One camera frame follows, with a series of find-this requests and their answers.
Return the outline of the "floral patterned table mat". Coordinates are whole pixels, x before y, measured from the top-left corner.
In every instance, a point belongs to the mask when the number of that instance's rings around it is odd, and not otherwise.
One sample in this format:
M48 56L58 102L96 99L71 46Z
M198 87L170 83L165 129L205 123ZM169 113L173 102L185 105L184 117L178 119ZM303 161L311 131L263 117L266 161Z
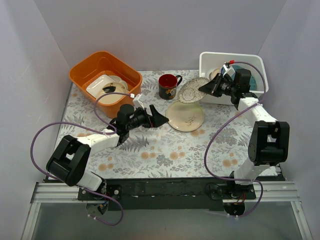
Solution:
M164 74L181 75L183 83L199 75L197 70L140 71L142 102L153 104L165 115L174 100L165 101L158 94L158 79ZM217 130L235 116L234 106L200 103L204 110L202 125L191 132L181 132L164 124L159 128L143 127L130 131L119 147L107 148L92 155L87 169L105 179L111 178L185 178L210 177L204 166L204 153ZM106 125L95 115L93 103L72 84L63 120L95 130ZM229 176L248 156L252 126L241 115L224 128L210 146L207 156L209 170L218 176ZM62 125L55 146L65 135L85 137L91 132L71 125Z

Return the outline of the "speckled grey stoneware plate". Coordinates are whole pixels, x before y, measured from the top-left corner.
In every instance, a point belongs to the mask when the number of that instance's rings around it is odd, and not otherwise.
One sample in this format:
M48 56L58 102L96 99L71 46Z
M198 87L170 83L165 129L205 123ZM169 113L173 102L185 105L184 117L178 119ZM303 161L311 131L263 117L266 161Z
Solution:
M199 91L199 88L209 83L205 77L197 77L185 83L177 92L177 100L183 104L192 104L202 100L207 94Z

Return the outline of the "cream and blue floral plate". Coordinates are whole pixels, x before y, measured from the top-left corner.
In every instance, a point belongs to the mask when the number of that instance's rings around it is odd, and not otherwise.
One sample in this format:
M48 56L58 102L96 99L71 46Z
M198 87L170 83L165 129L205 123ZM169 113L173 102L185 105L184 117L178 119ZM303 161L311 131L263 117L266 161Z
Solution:
M213 80L216 77L216 75L220 73L221 73L221 70L219 68L216 68L208 75L208 77L210 80Z

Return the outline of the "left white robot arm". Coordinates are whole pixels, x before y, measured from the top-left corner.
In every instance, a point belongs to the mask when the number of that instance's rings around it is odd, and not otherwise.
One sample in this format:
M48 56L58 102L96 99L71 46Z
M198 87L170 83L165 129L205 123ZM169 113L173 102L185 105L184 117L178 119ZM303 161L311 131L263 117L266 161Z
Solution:
M111 126L104 129L102 134L96 133L86 137L75 138L66 135L62 138L52 156L46 170L67 184L89 189L89 194L95 200L106 196L103 178L86 169L89 157L108 148L118 147L130 135L130 131L138 128L158 128L169 122L153 105L150 105L151 115L145 108L134 108L130 104L120 107Z

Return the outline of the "cream floral plate in bin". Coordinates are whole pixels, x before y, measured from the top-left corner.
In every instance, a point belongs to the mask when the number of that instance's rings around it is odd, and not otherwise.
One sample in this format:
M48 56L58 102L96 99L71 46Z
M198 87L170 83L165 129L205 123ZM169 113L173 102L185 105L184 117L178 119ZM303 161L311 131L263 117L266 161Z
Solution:
M109 75L109 77L112 79L112 83L111 83L112 86L121 88L124 93L129 92L128 84L124 80L122 80L121 77L116 75Z

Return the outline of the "black and red mug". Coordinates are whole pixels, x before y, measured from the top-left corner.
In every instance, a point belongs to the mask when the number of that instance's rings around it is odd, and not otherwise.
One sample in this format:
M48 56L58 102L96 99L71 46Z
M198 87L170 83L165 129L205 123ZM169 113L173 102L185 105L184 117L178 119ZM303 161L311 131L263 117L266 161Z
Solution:
M164 74L158 80L158 94L164 100L171 100L176 96L177 87L181 84L181 75Z

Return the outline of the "cream and green floral plate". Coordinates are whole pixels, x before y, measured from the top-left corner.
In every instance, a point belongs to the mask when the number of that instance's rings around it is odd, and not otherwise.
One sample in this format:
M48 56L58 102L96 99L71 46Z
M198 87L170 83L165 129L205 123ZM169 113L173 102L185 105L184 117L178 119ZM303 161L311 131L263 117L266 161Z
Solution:
M202 107L198 103L171 103L165 113L169 119L168 124L180 132L192 132L197 130L205 119Z

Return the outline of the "dark teal scalloped plate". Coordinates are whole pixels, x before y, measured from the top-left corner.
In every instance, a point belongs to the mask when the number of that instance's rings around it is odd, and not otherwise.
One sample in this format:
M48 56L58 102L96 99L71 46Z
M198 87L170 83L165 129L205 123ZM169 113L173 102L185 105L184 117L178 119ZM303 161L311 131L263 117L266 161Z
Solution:
M235 71L243 68L242 66L234 65L234 64L232 65L232 67L233 67L233 69L234 69ZM256 91L256 90L257 90L256 79L254 78L253 75L251 75L251 77L250 77L249 84L250 84L250 90L251 90L251 91Z

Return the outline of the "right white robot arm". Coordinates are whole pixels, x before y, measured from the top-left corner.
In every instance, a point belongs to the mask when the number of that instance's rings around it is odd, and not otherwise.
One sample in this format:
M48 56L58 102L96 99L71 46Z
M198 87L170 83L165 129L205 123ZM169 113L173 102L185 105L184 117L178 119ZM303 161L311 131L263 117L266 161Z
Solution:
M285 121L276 120L264 109L258 97L250 91L250 79L251 71L239 68L233 78L218 73L198 89L217 98L229 96L239 115L244 115L253 127L245 162L230 176L221 177L220 184L206 185L205 190L213 199L244 199L246 195L253 199L253 182L257 177L288 157L290 126Z

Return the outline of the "white square dish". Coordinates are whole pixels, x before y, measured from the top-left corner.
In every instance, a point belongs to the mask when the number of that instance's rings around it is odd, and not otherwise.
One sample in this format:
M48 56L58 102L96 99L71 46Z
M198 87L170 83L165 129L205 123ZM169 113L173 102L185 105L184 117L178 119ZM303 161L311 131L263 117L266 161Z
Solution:
M106 74L99 76L91 84L88 85L86 91L93 97L97 98L103 87L109 83L113 83L114 80Z

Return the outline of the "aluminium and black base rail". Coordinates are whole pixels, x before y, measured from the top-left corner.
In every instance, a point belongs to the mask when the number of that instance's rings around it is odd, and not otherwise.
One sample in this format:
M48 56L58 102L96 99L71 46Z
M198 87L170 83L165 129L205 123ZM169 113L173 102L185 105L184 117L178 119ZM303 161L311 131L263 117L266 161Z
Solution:
M59 180L45 168L43 174L50 178ZM129 209L154 209L156 207L169 207L177 209L179 207L187 208L186 198L204 197L207 201L230 200L227 204L226 214L234 218L241 218L248 215L245 211L245 200L255 200L261 202L262 196L256 195L254 185L259 183L258 177L253 182L254 198L246 195L245 198L223 198L213 199L206 191L207 184L220 184L221 177L211 174L207 178L164 178L164 179L131 179L131 180L107 180L102 178L101 186L96 190L90 190L85 187L74 185L75 187L84 188L92 195L106 199L109 203L121 204L124 200Z

